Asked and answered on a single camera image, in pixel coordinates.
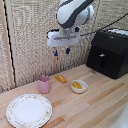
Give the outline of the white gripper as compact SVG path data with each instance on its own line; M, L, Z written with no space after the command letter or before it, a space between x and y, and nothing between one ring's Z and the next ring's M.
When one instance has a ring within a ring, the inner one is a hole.
M60 47L77 44L80 39L80 33L75 32L69 35L63 35L58 29L53 29L47 33L47 45L49 47ZM71 46L67 47L66 54L71 51ZM54 48L54 56L58 56L57 48Z

